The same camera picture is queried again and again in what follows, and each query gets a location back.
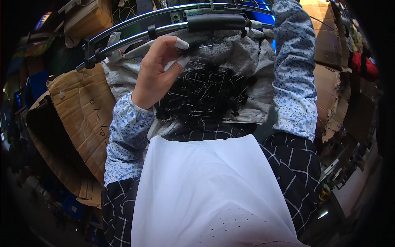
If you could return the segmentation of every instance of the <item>right hand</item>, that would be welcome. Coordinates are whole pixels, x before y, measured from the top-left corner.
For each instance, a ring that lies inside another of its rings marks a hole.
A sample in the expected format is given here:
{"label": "right hand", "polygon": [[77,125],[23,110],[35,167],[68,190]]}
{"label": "right hand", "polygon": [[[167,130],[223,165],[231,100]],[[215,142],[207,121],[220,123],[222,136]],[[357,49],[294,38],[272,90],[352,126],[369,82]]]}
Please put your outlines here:
{"label": "right hand", "polygon": [[[190,61],[189,57],[179,57],[175,47],[185,50],[189,48],[189,44],[176,36],[158,37],[141,61],[136,87],[132,93],[132,102],[138,107],[148,110],[162,99]],[[164,66],[174,60],[170,68],[164,71]]]}

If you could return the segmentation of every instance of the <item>black plaid fabric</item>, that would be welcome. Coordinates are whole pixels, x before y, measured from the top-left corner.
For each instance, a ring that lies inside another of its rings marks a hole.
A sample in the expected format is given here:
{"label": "black plaid fabric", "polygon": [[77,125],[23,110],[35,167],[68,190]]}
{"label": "black plaid fabric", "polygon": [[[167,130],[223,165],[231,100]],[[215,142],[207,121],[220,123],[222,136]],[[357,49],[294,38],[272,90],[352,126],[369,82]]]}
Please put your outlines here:
{"label": "black plaid fabric", "polygon": [[[254,124],[199,124],[164,136],[171,141],[200,141],[242,137]],[[312,142],[288,133],[269,136],[261,145],[280,185],[293,224],[300,236],[318,206],[320,162]],[[130,246],[139,178],[110,183],[102,191],[103,227],[111,247]]]}
{"label": "black plaid fabric", "polygon": [[315,145],[289,133],[269,136],[261,144],[284,195],[299,237],[318,207],[321,164]]}

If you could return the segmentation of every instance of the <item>elastic cuff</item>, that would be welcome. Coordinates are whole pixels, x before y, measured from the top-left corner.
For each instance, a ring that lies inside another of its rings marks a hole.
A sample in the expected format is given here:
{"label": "elastic cuff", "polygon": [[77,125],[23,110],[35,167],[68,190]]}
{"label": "elastic cuff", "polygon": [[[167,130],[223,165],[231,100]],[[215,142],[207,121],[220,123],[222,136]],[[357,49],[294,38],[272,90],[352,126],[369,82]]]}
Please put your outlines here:
{"label": "elastic cuff", "polygon": [[141,108],[141,107],[135,105],[135,104],[133,103],[133,101],[132,101],[132,93],[133,93],[133,91],[131,91],[131,92],[129,93],[129,96],[128,96],[128,103],[129,103],[129,105],[133,108],[133,110],[135,110],[136,112],[138,112],[138,113],[140,113],[140,114],[144,114],[144,115],[153,114],[153,113],[154,113],[154,107],[153,107],[153,106],[152,106],[151,108],[149,108],[148,110],[146,110],[146,109],[143,109],[143,108]]}

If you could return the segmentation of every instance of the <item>cable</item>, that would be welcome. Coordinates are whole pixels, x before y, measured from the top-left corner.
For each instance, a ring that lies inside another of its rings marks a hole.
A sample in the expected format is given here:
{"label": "cable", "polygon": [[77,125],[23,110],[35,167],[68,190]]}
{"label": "cable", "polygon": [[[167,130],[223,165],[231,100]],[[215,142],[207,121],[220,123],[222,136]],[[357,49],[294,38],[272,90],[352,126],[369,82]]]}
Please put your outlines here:
{"label": "cable", "polygon": [[[124,21],[126,21],[126,20],[129,19],[130,13],[132,13],[132,12],[133,12],[133,17],[137,16],[136,13],[134,12],[134,9],[133,9],[134,7],[136,7],[136,5],[134,5],[133,7],[118,8],[118,9],[116,9],[116,10],[114,11],[113,16],[115,15],[116,11],[118,10],[118,18],[119,18],[119,21],[120,21],[120,22],[124,22]],[[129,10],[128,15],[126,16],[126,19],[125,19],[125,20],[122,20],[122,18],[121,18],[121,12],[124,11],[125,9],[130,9],[130,10]]]}
{"label": "cable", "polygon": [[94,1],[96,1],[96,0],[93,0],[93,1],[91,1],[90,3],[88,3],[88,4],[80,5],[80,6],[82,6],[82,7],[88,6],[89,4],[93,3]]}

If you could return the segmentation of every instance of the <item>gray cloth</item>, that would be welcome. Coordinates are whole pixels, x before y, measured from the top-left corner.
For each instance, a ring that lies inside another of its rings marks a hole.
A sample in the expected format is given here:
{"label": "gray cloth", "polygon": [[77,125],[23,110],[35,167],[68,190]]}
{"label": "gray cloth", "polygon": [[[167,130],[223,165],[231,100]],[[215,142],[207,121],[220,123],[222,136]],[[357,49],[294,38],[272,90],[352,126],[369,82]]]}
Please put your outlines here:
{"label": "gray cloth", "polygon": [[[273,100],[271,84],[274,80],[273,66],[276,60],[275,51],[268,41],[274,37],[272,30],[264,29],[261,32],[247,28],[247,37],[244,38],[241,38],[240,31],[189,33],[187,30],[180,30],[169,35],[175,35],[189,43],[202,41],[213,45],[199,49],[199,55],[192,57],[191,61],[199,60],[200,63],[204,63],[205,59],[213,59],[216,64],[221,64],[221,68],[232,69],[244,76],[254,75],[258,79],[252,90],[247,89],[249,97],[245,107],[239,111],[239,116],[225,116],[224,122],[263,124],[267,121]],[[107,83],[116,100],[134,90],[141,60],[152,43],[153,41],[147,42],[125,55],[121,55],[120,51],[114,51],[110,57],[102,61]],[[187,65],[185,70],[189,70],[190,67],[191,65]],[[178,122],[162,123],[156,119],[148,133],[148,139],[156,135],[170,134],[180,126]]]}

